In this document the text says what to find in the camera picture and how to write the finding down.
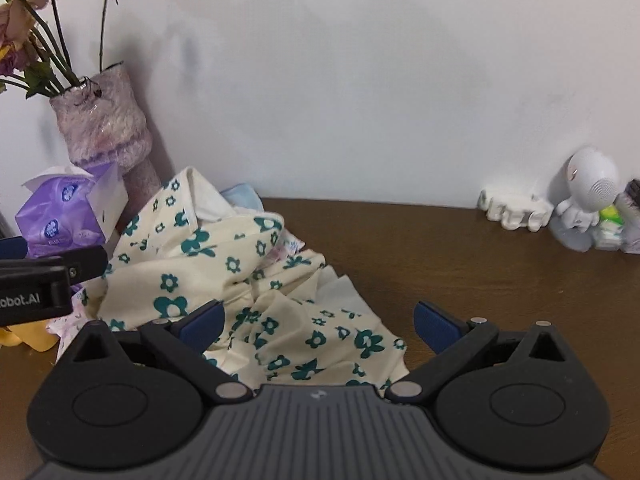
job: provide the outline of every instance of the vase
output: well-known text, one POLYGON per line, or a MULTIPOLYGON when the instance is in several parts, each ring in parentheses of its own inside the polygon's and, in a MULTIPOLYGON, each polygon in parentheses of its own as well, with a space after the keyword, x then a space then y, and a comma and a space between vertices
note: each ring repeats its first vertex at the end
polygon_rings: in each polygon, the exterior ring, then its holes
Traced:
POLYGON ((129 222, 160 189, 148 155, 152 137, 122 63, 50 99, 69 160, 87 169, 117 162, 129 201, 118 225, 129 222))

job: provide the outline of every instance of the brown tabletop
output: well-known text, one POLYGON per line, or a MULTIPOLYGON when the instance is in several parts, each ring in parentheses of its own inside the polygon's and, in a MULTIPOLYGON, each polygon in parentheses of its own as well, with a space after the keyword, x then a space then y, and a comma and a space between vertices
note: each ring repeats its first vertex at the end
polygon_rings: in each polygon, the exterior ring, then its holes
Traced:
MULTIPOLYGON (((431 356, 412 310, 428 299, 507 330, 551 320, 609 401, 611 429, 597 465, 640 478, 640 256, 571 252, 543 230, 507 232, 474 210, 265 200, 308 247, 348 274, 386 326, 408 343, 409 368, 431 356)), ((40 459, 26 409, 54 360, 24 345, 0 349, 0 478, 19 480, 40 459)))

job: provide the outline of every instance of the crumpled garment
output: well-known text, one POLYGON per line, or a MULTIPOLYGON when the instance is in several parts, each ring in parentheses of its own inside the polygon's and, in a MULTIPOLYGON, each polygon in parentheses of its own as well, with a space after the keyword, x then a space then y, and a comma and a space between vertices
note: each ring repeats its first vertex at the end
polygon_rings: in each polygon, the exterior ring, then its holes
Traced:
POLYGON ((88 316, 112 330, 224 301, 225 330, 204 357, 254 389, 269 382, 383 390, 404 376, 404 341, 325 268, 322 254, 268 264, 283 232, 280 215, 235 210, 187 168, 127 225, 106 272, 79 297, 88 316))

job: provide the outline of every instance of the metal screw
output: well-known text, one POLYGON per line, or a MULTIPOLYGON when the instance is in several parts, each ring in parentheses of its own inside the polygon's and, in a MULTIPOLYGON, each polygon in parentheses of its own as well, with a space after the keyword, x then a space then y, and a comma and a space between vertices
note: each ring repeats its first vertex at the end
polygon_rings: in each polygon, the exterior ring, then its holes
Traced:
POLYGON ((413 381, 400 381, 389 386, 389 389, 398 397, 417 397, 422 393, 422 386, 413 381))
POLYGON ((216 395, 223 399, 239 399, 246 395, 246 386, 242 383, 222 383, 216 387, 216 395))

